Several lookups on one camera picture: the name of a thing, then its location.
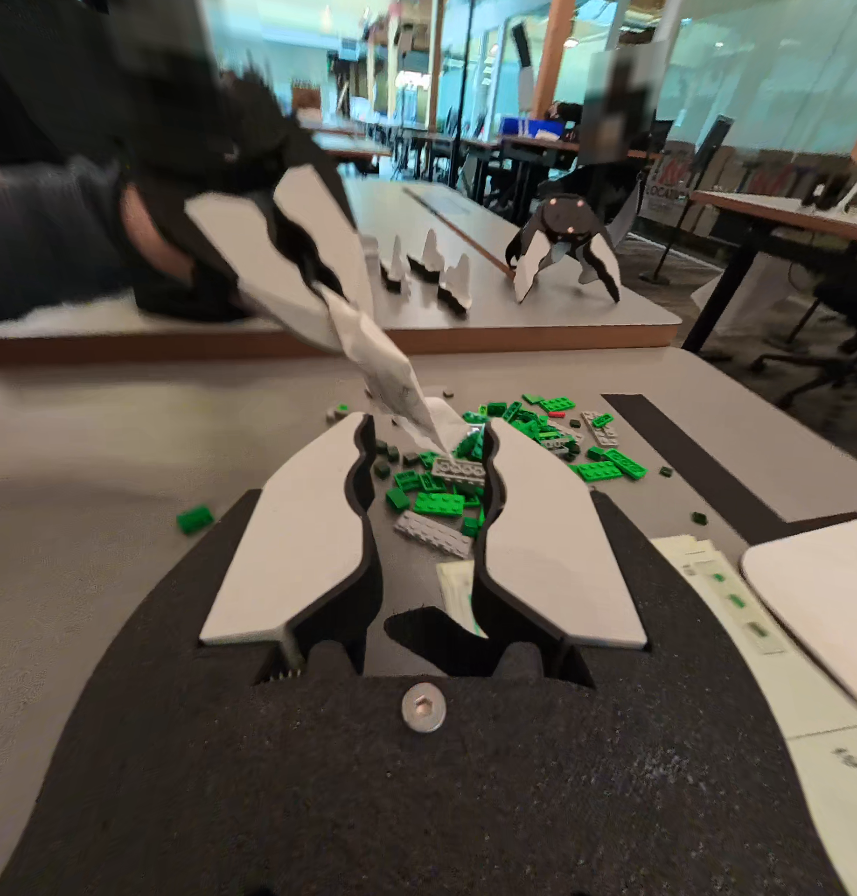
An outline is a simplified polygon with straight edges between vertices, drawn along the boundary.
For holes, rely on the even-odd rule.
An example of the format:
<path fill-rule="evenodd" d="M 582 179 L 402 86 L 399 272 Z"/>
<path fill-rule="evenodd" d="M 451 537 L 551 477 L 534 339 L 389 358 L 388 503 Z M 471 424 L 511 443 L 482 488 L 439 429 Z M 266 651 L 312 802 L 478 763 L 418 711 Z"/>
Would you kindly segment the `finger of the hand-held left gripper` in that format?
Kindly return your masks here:
<path fill-rule="evenodd" d="M 360 234 L 311 165 L 290 168 L 273 200 L 282 215 L 314 243 L 322 283 L 365 315 L 375 313 L 367 257 Z"/>
<path fill-rule="evenodd" d="M 300 342 L 342 353 L 325 301 L 305 284 L 297 265 L 278 252 L 257 203 L 205 193 L 187 199 L 185 212 L 237 275 L 237 291 L 259 316 Z"/>

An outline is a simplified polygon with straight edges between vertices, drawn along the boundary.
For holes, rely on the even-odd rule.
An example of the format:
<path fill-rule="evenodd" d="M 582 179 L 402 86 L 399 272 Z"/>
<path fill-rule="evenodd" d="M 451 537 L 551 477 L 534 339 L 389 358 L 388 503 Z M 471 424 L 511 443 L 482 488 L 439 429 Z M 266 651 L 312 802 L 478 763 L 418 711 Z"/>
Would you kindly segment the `pile of toy bricks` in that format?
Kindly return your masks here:
<path fill-rule="evenodd" d="M 620 450 L 611 415 L 590 412 L 571 419 L 568 412 L 575 408 L 566 396 L 544 399 L 524 393 L 512 402 L 490 401 L 461 415 L 467 429 L 451 456 L 434 450 L 403 454 L 396 444 L 377 438 L 372 471 L 388 484 L 385 500 L 396 515 L 408 513 L 424 524 L 433 519 L 437 532 L 418 534 L 412 523 L 407 532 L 413 539 L 448 554 L 466 556 L 467 546 L 445 545 L 445 529 L 436 519 L 460 521 L 460 533 L 467 541 L 475 539 L 483 527 L 487 478 L 481 462 L 490 421 L 502 420 L 522 433 L 546 457 L 557 460 L 586 485 L 622 478 L 640 482 L 648 476 L 644 465 Z"/>

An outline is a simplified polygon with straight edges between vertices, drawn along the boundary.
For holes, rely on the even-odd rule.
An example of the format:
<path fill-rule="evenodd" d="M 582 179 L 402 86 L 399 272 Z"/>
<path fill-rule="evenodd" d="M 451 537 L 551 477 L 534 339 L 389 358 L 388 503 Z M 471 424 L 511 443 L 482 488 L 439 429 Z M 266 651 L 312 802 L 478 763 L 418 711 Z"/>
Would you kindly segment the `white paper bag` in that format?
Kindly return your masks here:
<path fill-rule="evenodd" d="M 365 313 L 320 287 L 345 357 L 362 373 L 375 401 L 424 447 L 450 454 L 467 425 L 439 398 L 427 398 L 411 361 Z"/>

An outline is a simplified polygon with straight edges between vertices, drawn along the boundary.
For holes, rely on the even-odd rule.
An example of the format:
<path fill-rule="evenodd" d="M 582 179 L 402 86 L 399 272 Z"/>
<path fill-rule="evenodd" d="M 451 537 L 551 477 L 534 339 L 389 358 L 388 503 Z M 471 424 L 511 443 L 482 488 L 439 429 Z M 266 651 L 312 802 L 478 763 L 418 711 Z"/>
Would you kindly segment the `person's left forearm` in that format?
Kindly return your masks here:
<path fill-rule="evenodd" d="M 123 186 L 115 164 L 83 158 L 0 170 L 0 323 L 131 288 Z"/>

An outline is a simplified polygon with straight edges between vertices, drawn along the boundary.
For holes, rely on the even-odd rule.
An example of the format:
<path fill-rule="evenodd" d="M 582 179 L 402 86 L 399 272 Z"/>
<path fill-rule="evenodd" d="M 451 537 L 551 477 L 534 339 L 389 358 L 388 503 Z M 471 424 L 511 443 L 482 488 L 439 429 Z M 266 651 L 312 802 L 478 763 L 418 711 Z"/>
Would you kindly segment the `person's left hand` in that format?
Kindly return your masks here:
<path fill-rule="evenodd" d="M 129 241 L 147 263 L 185 286 L 193 284 L 194 259 L 165 238 L 133 183 L 122 189 L 119 213 Z"/>

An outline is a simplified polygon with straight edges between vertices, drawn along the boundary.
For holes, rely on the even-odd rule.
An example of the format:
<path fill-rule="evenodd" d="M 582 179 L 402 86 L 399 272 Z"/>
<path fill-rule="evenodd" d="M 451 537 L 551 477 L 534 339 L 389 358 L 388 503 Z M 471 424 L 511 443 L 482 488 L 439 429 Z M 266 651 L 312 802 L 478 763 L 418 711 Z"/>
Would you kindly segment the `grey finger plate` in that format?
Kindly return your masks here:
<path fill-rule="evenodd" d="M 392 295 L 402 295 L 409 270 L 409 262 L 402 251 L 400 235 L 396 235 L 390 253 L 379 258 L 379 273 L 385 290 Z"/>
<path fill-rule="evenodd" d="M 471 307 L 469 283 L 469 257 L 464 252 L 456 264 L 442 271 L 437 287 L 438 301 L 460 318 L 467 317 Z"/>
<path fill-rule="evenodd" d="M 434 229 L 427 230 L 421 254 L 408 254 L 407 260 L 412 275 L 417 279 L 427 283 L 439 283 L 445 269 L 445 259 L 438 250 Z"/>

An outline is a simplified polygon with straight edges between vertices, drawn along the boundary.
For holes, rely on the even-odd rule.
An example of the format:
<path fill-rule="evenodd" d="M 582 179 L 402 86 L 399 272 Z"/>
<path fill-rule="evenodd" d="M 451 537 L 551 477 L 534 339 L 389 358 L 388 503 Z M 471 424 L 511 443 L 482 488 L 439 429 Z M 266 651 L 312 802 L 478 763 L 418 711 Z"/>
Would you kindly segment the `white instruction booklet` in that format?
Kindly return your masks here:
<path fill-rule="evenodd" d="M 487 635 L 479 626 L 472 609 L 471 590 L 474 579 L 474 562 L 469 559 L 441 563 L 435 566 L 435 571 L 447 616 L 467 632 L 487 639 Z"/>

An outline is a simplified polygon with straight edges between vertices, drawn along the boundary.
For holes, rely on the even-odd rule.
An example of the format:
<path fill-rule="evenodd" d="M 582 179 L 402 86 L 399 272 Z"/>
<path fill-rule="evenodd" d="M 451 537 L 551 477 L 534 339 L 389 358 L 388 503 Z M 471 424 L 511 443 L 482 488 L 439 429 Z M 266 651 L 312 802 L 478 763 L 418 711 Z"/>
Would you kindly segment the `white printed paper sheet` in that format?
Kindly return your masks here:
<path fill-rule="evenodd" d="M 848 894 L 857 895 L 857 704 L 790 639 L 710 540 L 654 539 L 749 667 L 784 738 L 807 808 Z"/>

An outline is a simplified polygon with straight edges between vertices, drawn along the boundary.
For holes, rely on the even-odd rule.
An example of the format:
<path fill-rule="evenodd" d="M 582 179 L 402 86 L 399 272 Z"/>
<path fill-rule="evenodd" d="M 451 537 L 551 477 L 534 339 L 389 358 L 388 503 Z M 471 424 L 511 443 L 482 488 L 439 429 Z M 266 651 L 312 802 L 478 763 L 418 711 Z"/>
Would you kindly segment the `person's torso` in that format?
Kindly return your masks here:
<path fill-rule="evenodd" d="M 108 11 L 108 2 L 0 1 L 0 168 L 116 159 L 126 102 Z"/>

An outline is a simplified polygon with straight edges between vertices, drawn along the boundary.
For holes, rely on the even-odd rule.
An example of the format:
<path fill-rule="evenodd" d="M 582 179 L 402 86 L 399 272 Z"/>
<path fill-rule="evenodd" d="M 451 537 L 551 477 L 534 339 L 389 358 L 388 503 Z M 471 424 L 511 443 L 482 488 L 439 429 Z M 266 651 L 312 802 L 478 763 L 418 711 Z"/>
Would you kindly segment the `blue crate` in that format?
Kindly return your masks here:
<path fill-rule="evenodd" d="M 529 140 L 556 141 L 562 138 L 564 125 L 556 120 L 504 117 L 501 118 L 498 136 L 503 138 L 523 138 Z"/>

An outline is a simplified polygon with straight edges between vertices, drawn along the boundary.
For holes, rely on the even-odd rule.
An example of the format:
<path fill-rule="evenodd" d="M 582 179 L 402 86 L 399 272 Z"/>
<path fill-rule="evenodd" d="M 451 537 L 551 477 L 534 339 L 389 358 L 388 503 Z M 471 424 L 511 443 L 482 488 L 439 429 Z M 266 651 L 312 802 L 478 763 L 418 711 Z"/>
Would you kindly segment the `grey table with wooden edge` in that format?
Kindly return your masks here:
<path fill-rule="evenodd" d="M 516 227 L 449 187 L 368 178 L 348 179 L 346 188 L 360 229 L 378 240 L 381 257 L 395 237 L 403 254 L 416 255 L 431 229 L 446 263 L 468 256 L 471 307 L 464 318 L 438 302 L 433 286 L 414 278 L 406 294 L 388 293 L 369 263 L 376 319 L 409 356 L 664 348 L 677 334 L 679 317 L 629 288 L 621 288 L 615 304 L 600 281 L 580 284 L 580 265 L 569 257 L 541 272 L 517 302 L 502 269 Z M 271 322 L 174 321 L 145 315 L 131 294 L 0 324 L 0 369 L 321 355 Z"/>

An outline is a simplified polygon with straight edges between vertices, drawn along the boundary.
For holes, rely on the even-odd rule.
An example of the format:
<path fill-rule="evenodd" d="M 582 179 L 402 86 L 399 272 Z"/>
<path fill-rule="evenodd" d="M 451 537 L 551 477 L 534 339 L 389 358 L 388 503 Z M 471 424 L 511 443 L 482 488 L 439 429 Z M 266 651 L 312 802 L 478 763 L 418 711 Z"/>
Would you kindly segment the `idle black gripper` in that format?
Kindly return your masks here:
<path fill-rule="evenodd" d="M 621 300 L 621 272 L 607 228 L 578 195 L 555 195 L 540 203 L 505 249 L 522 303 L 542 270 L 569 256 L 602 282 L 614 303 Z"/>

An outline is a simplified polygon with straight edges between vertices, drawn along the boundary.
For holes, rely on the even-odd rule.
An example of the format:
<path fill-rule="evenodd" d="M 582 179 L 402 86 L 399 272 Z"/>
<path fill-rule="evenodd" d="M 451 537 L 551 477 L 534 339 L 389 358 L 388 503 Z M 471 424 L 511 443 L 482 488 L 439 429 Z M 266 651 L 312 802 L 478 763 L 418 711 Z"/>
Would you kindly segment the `white tray corner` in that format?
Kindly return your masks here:
<path fill-rule="evenodd" d="M 740 570 L 771 614 L 857 703 L 857 519 L 751 546 Z"/>

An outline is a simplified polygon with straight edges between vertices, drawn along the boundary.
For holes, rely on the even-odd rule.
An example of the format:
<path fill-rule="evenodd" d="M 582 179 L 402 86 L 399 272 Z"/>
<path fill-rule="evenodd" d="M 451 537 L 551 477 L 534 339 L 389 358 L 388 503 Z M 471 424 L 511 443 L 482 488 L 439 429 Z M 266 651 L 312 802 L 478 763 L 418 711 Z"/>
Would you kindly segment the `black office chair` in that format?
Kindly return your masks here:
<path fill-rule="evenodd" d="M 776 399 L 775 405 L 781 410 L 789 410 L 799 396 L 820 388 L 838 389 L 848 384 L 857 385 L 857 277 L 825 280 L 815 287 L 815 298 L 821 305 L 843 318 L 852 328 L 853 335 L 832 354 L 768 352 L 749 364 L 750 372 L 755 374 L 762 373 L 770 362 L 810 368 L 818 372 L 814 379 L 793 387 Z"/>

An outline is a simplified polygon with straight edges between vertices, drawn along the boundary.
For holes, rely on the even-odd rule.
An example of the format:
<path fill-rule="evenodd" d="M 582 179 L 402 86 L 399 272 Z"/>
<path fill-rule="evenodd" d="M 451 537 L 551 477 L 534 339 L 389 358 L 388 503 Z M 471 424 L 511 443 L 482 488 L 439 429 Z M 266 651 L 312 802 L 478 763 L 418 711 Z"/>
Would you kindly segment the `table with black legs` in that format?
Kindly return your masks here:
<path fill-rule="evenodd" d="M 751 220 L 745 238 L 726 264 L 718 284 L 682 343 L 682 349 L 692 354 L 702 351 L 759 253 L 798 264 L 813 260 L 814 247 L 773 237 L 773 230 L 791 228 L 857 245 L 857 210 L 849 213 L 818 210 L 813 206 L 803 207 L 799 199 L 789 197 L 703 190 L 693 191 L 690 198 L 698 205 L 725 210 Z"/>

